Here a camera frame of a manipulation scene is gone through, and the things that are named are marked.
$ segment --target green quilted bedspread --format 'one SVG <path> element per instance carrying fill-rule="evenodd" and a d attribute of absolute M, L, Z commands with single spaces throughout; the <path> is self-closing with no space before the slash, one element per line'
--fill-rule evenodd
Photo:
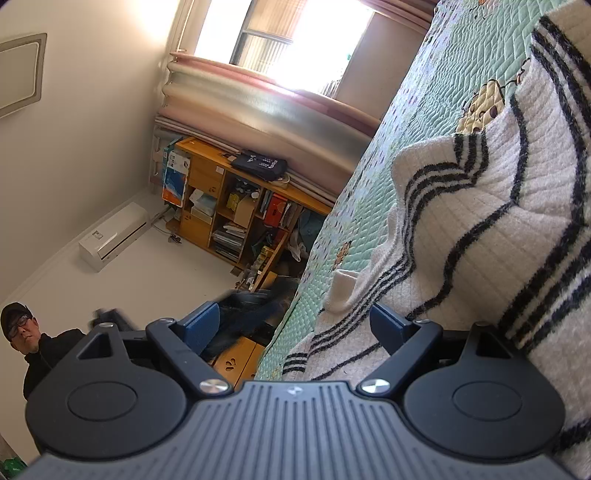
<path fill-rule="evenodd" d="M 385 239 L 396 201 L 390 165 L 400 149 L 494 118 L 527 70 L 529 34 L 560 0 L 442 0 L 384 121 L 310 254 L 294 301 L 257 379 L 281 378 L 285 356 L 314 329 L 336 268 L 360 271 Z"/>

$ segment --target white wall-mounted air conditioner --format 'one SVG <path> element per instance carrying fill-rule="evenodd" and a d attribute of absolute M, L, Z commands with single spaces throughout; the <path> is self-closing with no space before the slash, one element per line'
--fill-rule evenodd
<path fill-rule="evenodd" d="M 148 212 L 130 203 L 79 242 L 80 254 L 97 272 L 150 227 Z"/>

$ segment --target person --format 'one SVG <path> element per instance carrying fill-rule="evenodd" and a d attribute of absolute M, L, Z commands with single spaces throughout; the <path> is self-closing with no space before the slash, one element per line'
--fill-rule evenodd
<path fill-rule="evenodd" d="M 0 324 L 12 348 L 21 352 L 29 364 L 22 387 L 26 400 L 51 369 L 84 338 L 84 333 L 79 329 L 68 330 L 55 338 L 41 333 L 37 319 L 25 305 L 18 302 L 2 309 Z"/>

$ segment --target gray ribbed plate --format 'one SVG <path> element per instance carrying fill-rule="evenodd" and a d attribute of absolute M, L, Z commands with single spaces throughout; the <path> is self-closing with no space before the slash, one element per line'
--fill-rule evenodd
<path fill-rule="evenodd" d="M 247 382 L 202 401 L 165 442 L 129 459 L 83 463 L 44 455 L 19 480 L 90 479 L 565 480 L 545 456 L 477 465 L 417 440 L 385 401 L 344 382 Z"/>

